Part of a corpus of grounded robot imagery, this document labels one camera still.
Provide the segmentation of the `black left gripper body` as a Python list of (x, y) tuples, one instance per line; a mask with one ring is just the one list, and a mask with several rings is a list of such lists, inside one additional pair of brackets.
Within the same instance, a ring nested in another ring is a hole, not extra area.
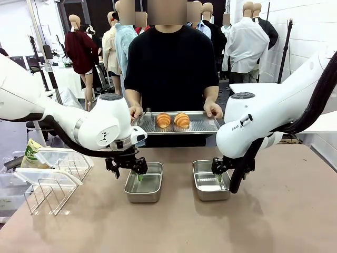
[(123, 152), (119, 152), (117, 156), (113, 157), (112, 160), (112, 169), (126, 168), (133, 169), (136, 164), (139, 163), (139, 158), (136, 157), (136, 154), (139, 153), (139, 150), (136, 147), (131, 147)]

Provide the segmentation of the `rectangular steel container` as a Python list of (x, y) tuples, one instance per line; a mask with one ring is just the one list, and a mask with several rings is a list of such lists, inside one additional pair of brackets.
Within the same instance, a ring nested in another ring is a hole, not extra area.
[(230, 197), (230, 175), (213, 174), (212, 160), (197, 160), (192, 163), (197, 196), (201, 201), (220, 201)]
[(130, 203), (155, 203), (161, 196), (163, 165), (159, 162), (147, 164), (148, 170), (144, 175), (130, 171), (124, 191)]

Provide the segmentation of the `perforated metal baking tray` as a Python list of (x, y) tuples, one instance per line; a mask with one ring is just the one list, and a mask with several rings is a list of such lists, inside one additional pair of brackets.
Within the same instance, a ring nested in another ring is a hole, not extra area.
[(156, 118), (160, 112), (144, 112), (138, 119), (131, 122), (132, 126), (140, 126), (148, 135), (164, 134), (215, 134), (220, 125), (215, 117), (209, 118), (205, 111), (187, 111), (190, 124), (188, 128), (182, 128), (174, 123), (174, 118), (179, 112), (165, 112), (171, 117), (171, 124), (166, 128), (160, 128)]

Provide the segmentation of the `golden croissant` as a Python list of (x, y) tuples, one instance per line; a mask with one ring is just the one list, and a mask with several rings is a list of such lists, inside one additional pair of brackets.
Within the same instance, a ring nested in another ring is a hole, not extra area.
[(178, 113), (174, 118), (174, 123), (180, 128), (189, 128), (190, 118), (186, 113)]
[(171, 116), (167, 113), (160, 113), (156, 117), (156, 123), (161, 128), (167, 128), (171, 124)]

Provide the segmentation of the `clear plastic container lid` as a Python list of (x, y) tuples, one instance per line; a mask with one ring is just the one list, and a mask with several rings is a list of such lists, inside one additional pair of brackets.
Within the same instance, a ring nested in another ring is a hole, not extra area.
[(75, 187), (83, 184), (68, 172), (54, 169), (17, 168), (14, 176), (30, 184), (42, 186)]
[(85, 170), (94, 166), (90, 157), (67, 148), (42, 147), (38, 149), (34, 157), (40, 163), (47, 164), (49, 167), (69, 167)]

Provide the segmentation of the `person's left forearm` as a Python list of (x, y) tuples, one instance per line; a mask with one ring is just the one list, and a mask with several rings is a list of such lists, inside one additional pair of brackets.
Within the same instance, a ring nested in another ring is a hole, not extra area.
[(213, 104), (216, 102), (219, 95), (218, 86), (209, 86), (204, 90), (204, 105)]

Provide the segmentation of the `person's right forearm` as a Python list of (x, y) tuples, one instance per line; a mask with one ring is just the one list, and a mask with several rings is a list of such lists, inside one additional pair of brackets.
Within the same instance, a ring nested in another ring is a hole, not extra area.
[(142, 106), (142, 103), (141, 103), (142, 97), (138, 91), (126, 89), (125, 93), (126, 93), (127, 100), (130, 104), (130, 107), (133, 107), (133, 106), (141, 107)]

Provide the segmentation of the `person's right hand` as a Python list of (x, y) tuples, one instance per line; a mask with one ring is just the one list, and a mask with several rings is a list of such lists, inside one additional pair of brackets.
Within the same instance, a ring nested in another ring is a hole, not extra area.
[(134, 105), (129, 108), (131, 121), (139, 119), (143, 115), (143, 108), (140, 105)]

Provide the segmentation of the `person's left hand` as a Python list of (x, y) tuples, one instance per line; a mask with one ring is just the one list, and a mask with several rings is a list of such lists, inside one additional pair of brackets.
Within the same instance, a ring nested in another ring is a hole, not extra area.
[(216, 119), (223, 118), (223, 111), (222, 108), (216, 104), (215, 102), (205, 102), (204, 104), (204, 111), (206, 115), (211, 118), (215, 117)]

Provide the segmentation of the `yellow green snack bag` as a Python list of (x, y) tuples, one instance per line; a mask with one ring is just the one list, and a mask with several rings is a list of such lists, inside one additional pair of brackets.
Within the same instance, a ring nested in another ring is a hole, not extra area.
[(47, 164), (41, 163), (35, 157), (35, 154), (37, 153), (38, 149), (42, 147), (43, 147), (42, 145), (35, 142), (33, 139), (29, 139), (20, 167), (21, 168), (48, 169), (49, 166)]

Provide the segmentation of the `person in black t-shirt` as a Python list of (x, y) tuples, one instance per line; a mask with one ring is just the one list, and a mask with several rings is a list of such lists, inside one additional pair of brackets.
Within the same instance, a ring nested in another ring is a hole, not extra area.
[(141, 94), (143, 111), (204, 110), (204, 90), (219, 87), (214, 49), (187, 25), (155, 25), (128, 48), (125, 89)]

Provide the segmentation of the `clear plastic storage bin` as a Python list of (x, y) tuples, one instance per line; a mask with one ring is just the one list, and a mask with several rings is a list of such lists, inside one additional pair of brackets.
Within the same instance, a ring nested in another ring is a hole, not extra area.
[(0, 174), (0, 213), (17, 210), (24, 202), (24, 193), (31, 184), (12, 173)]

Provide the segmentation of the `mannequin in beige shirt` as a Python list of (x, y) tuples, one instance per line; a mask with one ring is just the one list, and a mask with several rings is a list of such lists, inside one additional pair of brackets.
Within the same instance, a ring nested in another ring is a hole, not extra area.
[(115, 93), (118, 95), (122, 95), (121, 69), (118, 64), (115, 46), (115, 24), (119, 22), (118, 13), (109, 12), (107, 14), (107, 20), (111, 28), (106, 31), (102, 37), (103, 63), (108, 75), (112, 77)]

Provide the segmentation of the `mannequin in white shirt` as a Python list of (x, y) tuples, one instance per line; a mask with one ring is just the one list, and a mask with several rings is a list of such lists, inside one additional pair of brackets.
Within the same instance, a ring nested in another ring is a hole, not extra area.
[(222, 71), (229, 71), (229, 83), (249, 83), (266, 69), (269, 37), (252, 20), (253, 2), (243, 5), (242, 19), (227, 33)]

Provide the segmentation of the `mannequin in black jacket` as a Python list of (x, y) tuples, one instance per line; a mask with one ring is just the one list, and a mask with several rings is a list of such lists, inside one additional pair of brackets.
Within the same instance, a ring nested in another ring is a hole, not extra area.
[(274, 28), (274, 26), (267, 20), (263, 20), (260, 17), (260, 12), (262, 9), (262, 5), (260, 3), (254, 3), (254, 9), (253, 9), (253, 14), (252, 14), (252, 20), (259, 24), (263, 31), (267, 34), (269, 37), (269, 46), (268, 50), (270, 50), (277, 42), (279, 34)]

